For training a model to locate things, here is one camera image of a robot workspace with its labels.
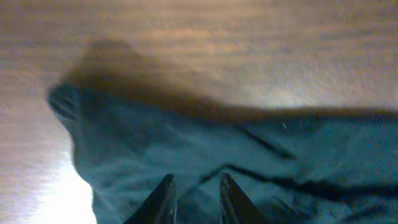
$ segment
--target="fabric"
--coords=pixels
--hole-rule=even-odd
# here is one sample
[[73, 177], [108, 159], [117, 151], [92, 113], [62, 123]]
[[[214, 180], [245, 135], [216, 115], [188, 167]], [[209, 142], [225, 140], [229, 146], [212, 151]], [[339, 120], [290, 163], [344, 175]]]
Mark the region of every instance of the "fabric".
[[398, 223], [396, 119], [221, 124], [69, 85], [49, 103], [99, 224], [123, 223], [169, 173], [177, 223], [218, 223], [221, 172], [273, 223]]

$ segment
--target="dark green cloth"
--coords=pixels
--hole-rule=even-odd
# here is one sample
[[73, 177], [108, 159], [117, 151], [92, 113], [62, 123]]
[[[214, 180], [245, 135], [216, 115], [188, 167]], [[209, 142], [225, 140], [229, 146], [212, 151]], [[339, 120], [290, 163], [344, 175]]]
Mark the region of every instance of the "dark green cloth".
[[69, 85], [49, 103], [100, 224], [123, 223], [169, 173], [178, 223], [218, 223], [220, 172], [273, 223], [398, 223], [396, 119], [221, 124]]

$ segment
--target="garment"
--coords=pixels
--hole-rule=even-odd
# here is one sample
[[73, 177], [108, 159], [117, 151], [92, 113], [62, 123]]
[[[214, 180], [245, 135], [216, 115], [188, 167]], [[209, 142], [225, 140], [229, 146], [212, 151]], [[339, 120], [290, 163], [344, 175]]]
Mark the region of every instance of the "garment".
[[169, 173], [177, 223], [218, 223], [221, 172], [273, 223], [398, 223], [395, 118], [223, 124], [70, 85], [49, 104], [100, 224], [123, 223]]

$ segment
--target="wood grain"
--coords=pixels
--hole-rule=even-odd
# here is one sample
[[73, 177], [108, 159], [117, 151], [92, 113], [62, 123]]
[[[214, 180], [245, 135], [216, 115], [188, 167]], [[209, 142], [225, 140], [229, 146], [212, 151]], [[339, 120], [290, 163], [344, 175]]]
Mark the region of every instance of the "wood grain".
[[398, 110], [398, 1], [0, 1], [0, 223], [93, 223], [62, 79], [189, 116]]

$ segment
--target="wooden surface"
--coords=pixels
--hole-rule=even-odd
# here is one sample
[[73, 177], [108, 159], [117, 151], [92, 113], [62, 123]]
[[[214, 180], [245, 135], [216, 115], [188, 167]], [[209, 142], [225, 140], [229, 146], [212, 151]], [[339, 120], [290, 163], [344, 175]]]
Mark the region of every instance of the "wooden surface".
[[0, 223], [94, 222], [45, 103], [63, 78], [236, 120], [397, 111], [397, 76], [395, 0], [1, 0]]

